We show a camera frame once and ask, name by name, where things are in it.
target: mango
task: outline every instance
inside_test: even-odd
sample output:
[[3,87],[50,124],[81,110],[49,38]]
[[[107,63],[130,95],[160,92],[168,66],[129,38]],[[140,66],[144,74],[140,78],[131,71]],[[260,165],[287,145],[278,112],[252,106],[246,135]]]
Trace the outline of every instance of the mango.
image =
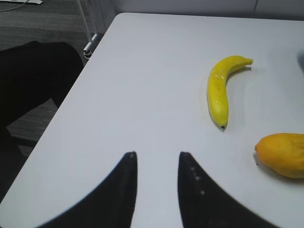
[[289,178],[304,178],[304,134],[266,136],[255,146],[261,162]]

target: yellow banana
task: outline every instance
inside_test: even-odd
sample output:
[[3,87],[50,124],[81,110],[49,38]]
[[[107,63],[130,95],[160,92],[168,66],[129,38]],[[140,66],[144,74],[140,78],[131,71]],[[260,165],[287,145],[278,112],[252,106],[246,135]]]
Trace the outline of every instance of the yellow banana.
[[229,106],[226,82],[229,74],[251,65],[253,59],[242,56],[230,56],[219,61],[212,69],[207,88],[207,99],[211,118],[222,129],[228,123]]

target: floor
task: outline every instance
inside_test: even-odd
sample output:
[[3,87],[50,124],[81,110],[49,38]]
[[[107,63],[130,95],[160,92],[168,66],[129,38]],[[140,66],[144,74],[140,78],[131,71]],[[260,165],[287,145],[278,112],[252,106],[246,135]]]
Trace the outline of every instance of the floor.
[[[18,3],[0,2],[0,10]],[[43,0],[41,5],[26,4],[14,11],[0,12],[0,50],[33,40],[39,42],[65,41],[80,54],[87,44],[82,18],[75,0]],[[49,100],[12,123],[8,130],[16,137],[38,141],[57,108]],[[32,151],[21,146],[24,155]]]

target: metal leg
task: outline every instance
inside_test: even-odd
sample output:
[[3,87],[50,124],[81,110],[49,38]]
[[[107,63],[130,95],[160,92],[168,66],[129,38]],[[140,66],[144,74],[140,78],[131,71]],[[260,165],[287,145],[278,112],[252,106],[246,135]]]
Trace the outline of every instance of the metal leg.
[[[26,0],[0,0],[0,1],[24,3]],[[40,5],[42,3],[42,1],[41,0],[29,0],[27,3],[34,3],[37,5]]]
[[83,19],[83,23],[84,23],[84,27],[85,27],[85,34],[86,34],[86,37],[87,37],[87,40],[88,40],[88,44],[84,48],[84,57],[85,57],[85,59],[89,59],[92,55],[91,46],[98,38],[98,31],[97,31],[97,27],[96,27],[96,24],[95,24],[95,19],[94,19],[93,13],[92,13],[90,2],[88,0],[85,0],[85,3],[86,3],[85,6],[87,7],[90,19],[92,21],[91,24],[92,24],[92,29],[93,29],[93,32],[94,32],[93,36],[91,36],[91,32],[90,32],[89,26],[87,24],[86,17],[85,17],[84,11],[82,9],[80,0],[77,0],[77,6],[78,6],[78,9],[79,9],[80,15]]

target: white table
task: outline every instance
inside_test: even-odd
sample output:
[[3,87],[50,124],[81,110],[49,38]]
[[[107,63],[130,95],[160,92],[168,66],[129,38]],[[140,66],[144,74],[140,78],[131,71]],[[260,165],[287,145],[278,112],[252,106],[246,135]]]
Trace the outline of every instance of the white table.
[[[0,205],[0,226],[53,218],[136,151],[132,227],[181,228],[178,157],[189,151],[243,205],[303,227],[303,181],[267,174],[253,158],[263,136],[303,132],[303,37],[300,21],[117,16]],[[231,55],[254,64],[228,82],[223,133],[209,117],[206,87],[212,67]]]

